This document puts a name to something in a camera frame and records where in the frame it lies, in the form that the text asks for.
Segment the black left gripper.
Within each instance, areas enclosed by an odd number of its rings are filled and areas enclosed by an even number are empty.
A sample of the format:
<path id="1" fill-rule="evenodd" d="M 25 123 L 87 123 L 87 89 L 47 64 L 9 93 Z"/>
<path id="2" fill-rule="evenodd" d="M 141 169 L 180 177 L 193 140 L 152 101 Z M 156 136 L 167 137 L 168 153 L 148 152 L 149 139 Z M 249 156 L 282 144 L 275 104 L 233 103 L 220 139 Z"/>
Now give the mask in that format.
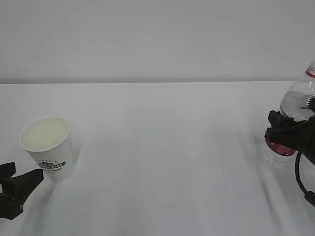
<path id="1" fill-rule="evenodd" d="M 23 204 L 44 180 L 43 171 L 35 169 L 23 175 L 16 174 L 14 162 L 0 165 L 0 218 L 14 219 L 23 212 Z"/>

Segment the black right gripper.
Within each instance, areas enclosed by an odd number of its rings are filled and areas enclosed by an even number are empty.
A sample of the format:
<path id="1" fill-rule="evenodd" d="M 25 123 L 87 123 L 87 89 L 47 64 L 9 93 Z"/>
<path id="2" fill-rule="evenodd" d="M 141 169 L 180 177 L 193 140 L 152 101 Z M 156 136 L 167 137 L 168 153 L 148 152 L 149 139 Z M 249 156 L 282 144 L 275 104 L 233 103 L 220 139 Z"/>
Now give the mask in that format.
<path id="1" fill-rule="evenodd" d="M 303 95 L 300 100 L 299 121 L 271 110 L 265 131 L 267 146 L 277 154 L 294 154 L 304 148 L 303 154 L 315 164 L 315 96 Z"/>

